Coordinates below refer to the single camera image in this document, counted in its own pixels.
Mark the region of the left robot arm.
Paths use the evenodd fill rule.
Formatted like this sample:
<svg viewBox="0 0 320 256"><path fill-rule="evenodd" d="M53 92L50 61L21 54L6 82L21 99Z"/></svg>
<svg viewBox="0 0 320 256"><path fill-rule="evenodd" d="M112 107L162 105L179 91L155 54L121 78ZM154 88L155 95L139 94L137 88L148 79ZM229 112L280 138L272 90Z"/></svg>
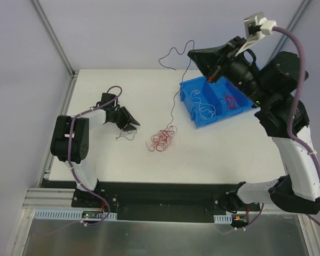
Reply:
<svg viewBox="0 0 320 256"><path fill-rule="evenodd" d="M140 125L126 107L118 104L117 95L106 92L90 110L75 116L59 115L51 140L51 154L69 168L77 189L86 192L83 200L89 207L97 207L102 201L102 194L95 190L98 178L86 160L90 130L106 123L115 124L122 132L135 131Z"/></svg>

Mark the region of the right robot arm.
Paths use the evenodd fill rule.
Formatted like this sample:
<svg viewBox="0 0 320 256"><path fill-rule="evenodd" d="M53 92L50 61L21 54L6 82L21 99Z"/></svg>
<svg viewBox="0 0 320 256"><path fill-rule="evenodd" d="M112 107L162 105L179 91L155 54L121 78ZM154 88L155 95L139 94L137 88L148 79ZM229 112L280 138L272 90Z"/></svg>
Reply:
<svg viewBox="0 0 320 256"><path fill-rule="evenodd" d="M258 68L241 51L244 45L244 38L235 37L222 46L190 50L188 57L209 83L225 78L252 102L255 117L279 150L285 175L261 183L240 182L218 204L232 213L264 203L315 215L320 211L320 176L311 153L309 117L302 102L293 105L292 95L298 87L300 58L282 51Z"/></svg>

